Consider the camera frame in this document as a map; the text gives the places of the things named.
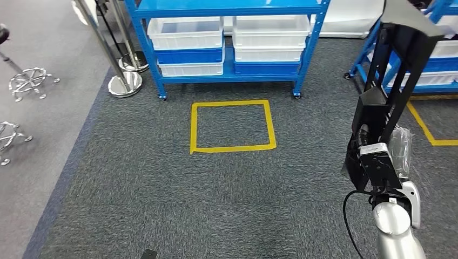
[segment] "black chair seat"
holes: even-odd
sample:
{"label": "black chair seat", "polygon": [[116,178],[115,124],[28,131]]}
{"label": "black chair seat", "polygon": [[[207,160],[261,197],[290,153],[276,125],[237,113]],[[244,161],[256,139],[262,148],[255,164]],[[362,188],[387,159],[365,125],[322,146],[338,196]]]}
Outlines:
{"label": "black chair seat", "polygon": [[8,39],[8,36],[10,36],[10,31],[4,24],[0,24],[0,44],[4,43]]}

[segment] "blue plastic bin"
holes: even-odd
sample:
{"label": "blue plastic bin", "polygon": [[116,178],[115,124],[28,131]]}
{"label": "blue plastic bin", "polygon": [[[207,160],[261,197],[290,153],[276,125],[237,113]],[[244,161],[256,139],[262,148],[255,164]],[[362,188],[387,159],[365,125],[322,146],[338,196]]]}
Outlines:
{"label": "blue plastic bin", "polygon": [[298,62],[234,62],[236,74],[260,76],[284,76],[298,74],[301,61]]}
{"label": "blue plastic bin", "polygon": [[458,71],[458,58],[430,58],[423,72]]}
{"label": "blue plastic bin", "polygon": [[155,53],[159,64],[219,63],[223,60],[223,48],[156,50]]}

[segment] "storage bin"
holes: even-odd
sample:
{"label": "storage bin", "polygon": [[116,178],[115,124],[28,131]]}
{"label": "storage bin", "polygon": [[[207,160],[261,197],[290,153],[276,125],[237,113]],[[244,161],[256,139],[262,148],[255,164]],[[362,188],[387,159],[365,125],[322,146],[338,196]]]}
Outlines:
{"label": "storage bin", "polygon": [[432,58],[458,57],[458,40],[441,40],[437,42]]}
{"label": "storage bin", "polygon": [[186,64],[186,63],[219,63],[223,61],[223,48],[213,49],[185,49],[185,50],[158,50],[155,51],[159,64]]}
{"label": "storage bin", "polygon": [[286,76],[299,72],[301,62],[234,62],[235,74]]}
{"label": "storage bin", "polygon": [[[401,86],[405,86],[410,73],[406,73],[404,80],[401,83]],[[442,72],[429,72],[422,73],[417,86],[421,85],[451,85],[455,78],[458,77],[458,71],[442,71]],[[388,83],[388,87],[393,87],[394,78]]]}
{"label": "storage bin", "polygon": [[223,60],[219,63],[186,63],[186,64],[158,64],[163,77],[192,77],[218,76],[223,74],[225,48]]}
{"label": "storage bin", "polygon": [[235,47],[237,62],[295,62],[301,59],[303,47]]}
{"label": "storage bin", "polygon": [[232,16],[223,17],[224,21],[224,36],[232,36]]}
{"label": "storage bin", "polygon": [[[457,34],[456,25],[438,25],[442,32],[452,37],[453,34]],[[458,57],[458,40],[441,40],[437,42],[436,47],[434,48],[433,53],[430,56],[431,58],[451,58]]]}
{"label": "storage bin", "polygon": [[155,50],[211,49],[223,45],[221,17],[153,18],[148,36]]}
{"label": "storage bin", "polygon": [[[370,52],[367,55],[367,58],[372,61],[372,56],[374,52]],[[391,69],[392,65],[397,59],[395,52],[391,52],[389,57],[389,63],[387,65],[387,72]],[[442,72],[442,71],[458,71],[458,57],[456,58],[430,58],[423,69],[425,72]]]}
{"label": "storage bin", "polygon": [[305,47],[310,33],[306,15],[235,16],[235,47]]}

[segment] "gray floor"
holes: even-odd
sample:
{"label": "gray floor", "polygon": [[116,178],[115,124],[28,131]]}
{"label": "gray floor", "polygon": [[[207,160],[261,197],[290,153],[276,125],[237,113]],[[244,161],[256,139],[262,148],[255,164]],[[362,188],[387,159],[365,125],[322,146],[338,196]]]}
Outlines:
{"label": "gray floor", "polygon": [[48,97],[34,94],[15,103],[8,80],[15,74],[0,62],[0,120],[21,124],[35,138],[15,146],[0,168],[0,254],[22,257],[49,195],[108,70],[89,28],[69,1],[0,1],[0,23],[11,30],[3,53],[23,68],[42,66],[60,77]]}
{"label": "gray floor", "polygon": [[[357,258],[341,215],[352,185],[339,170],[358,96],[341,75],[361,43],[321,39],[299,101],[290,83],[175,85],[167,102],[151,87],[105,98],[78,167],[63,172],[72,181],[45,245],[30,255],[139,258],[150,248],[159,258]],[[193,102],[246,99],[269,100],[276,149],[189,155]],[[401,124],[415,134],[416,234],[429,259],[453,258],[458,147],[432,147],[409,113]],[[199,147],[264,144],[265,128],[255,106],[198,110]],[[367,198],[353,197],[348,211],[363,254],[375,258]]]}

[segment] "shelving unit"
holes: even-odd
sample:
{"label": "shelving unit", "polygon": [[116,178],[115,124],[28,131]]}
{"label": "shelving unit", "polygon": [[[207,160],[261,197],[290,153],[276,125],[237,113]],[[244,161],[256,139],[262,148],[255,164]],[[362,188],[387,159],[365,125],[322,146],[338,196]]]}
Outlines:
{"label": "shelving unit", "polygon": [[[429,19],[433,23],[437,23],[442,16],[448,15],[458,15],[458,0],[436,0],[425,12],[427,15],[431,13]],[[374,49],[374,43],[376,41],[377,32],[380,28],[380,23],[377,23],[374,26],[371,34],[367,38],[362,51],[358,55],[355,63],[352,68],[345,74],[345,78],[349,79],[356,75],[356,72],[359,73],[364,82],[367,80],[366,71],[363,68],[364,63],[370,63],[367,55]],[[387,87],[388,83],[394,78],[398,69],[400,61],[396,59],[393,63],[391,69],[387,71],[382,82],[382,86],[385,91],[390,92],[391,88]],[[450,85],[422,85],[421,87],[416,87],[413,91],[414,93],[457,93],[458,92],[458,82],[454,81]]]}
{"label": "shelving unit", "polygon": [[[312,59],[320,30],[330,0],[142,0],[139,5],[135,0],[125,0],[132,24],[140,45],[150,64],[158,96],[167,99],[164,84],[183,83],[223,83],[253,81],[294,81],[293,95],[301,97],[302,84],[305,80],[310,60]],[[203,17],[203,16],[243,16],[243,15],[316,15],[316,24],[312,34],[306,39],[306,48],[302,53],[302,64],[297,75],[291,76],[247,76],[234,73],[234,49],[226,47],[224,74],[220,76],[200,77],[163,77],[156,65],[153,43],[146,35],[145,24],[151,18],[165,17]]]}

